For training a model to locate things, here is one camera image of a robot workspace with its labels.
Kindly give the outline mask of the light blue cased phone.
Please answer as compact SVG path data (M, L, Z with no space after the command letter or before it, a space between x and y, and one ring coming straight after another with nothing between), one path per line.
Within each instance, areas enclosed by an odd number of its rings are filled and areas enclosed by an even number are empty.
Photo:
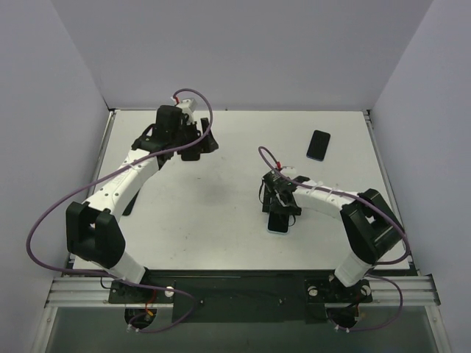
M267 221L268 232L287 234L289 231L289 215L270 212Z

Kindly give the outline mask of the blue phone black screen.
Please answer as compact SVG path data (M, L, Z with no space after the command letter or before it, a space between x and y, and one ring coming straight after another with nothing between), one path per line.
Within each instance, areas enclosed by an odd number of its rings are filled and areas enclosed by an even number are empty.
M315 130L311 136L311 141L308 145L306 157L323 161L327 152L327 148L330 142L330 133Z

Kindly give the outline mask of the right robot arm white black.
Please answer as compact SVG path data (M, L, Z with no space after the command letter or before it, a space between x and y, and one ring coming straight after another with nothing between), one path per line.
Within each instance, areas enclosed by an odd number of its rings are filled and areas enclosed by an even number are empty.
M394 213L375 189L348 193L328 188L305 177L290 179L279 171L262 177L262 212L269 215L268 229L286 232L292 221L311 210L342 222L350 252L333 272L330 295L344 301L381 258L405 240Z

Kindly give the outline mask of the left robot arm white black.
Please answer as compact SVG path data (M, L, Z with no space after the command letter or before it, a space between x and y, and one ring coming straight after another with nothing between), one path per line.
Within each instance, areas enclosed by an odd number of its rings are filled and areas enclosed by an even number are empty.
M65 213L68 251L127 281L125 293L137 303L150 297L151 284L144 279L146 268L127 253L118 223L132 210L146 181L174 155L197 161L218 149L209 119L195 121L195 109L194 99L159 107L155 122L132 144L122 171L83 203L71 203Z

